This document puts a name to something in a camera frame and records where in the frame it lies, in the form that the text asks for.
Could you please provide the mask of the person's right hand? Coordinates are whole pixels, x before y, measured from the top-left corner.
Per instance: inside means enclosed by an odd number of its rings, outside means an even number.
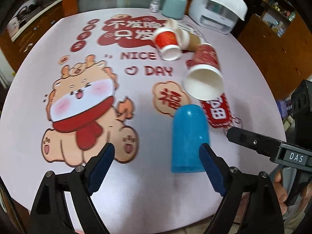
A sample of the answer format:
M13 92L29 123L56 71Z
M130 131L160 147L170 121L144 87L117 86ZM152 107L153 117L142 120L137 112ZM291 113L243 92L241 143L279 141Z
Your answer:
M288 194L283 185L281 184L281 180L282 180L281 171L277 170L273 180L273 187L278 198L281 214L284 215L287 212L287 206L285 205L285 201L288 197Z

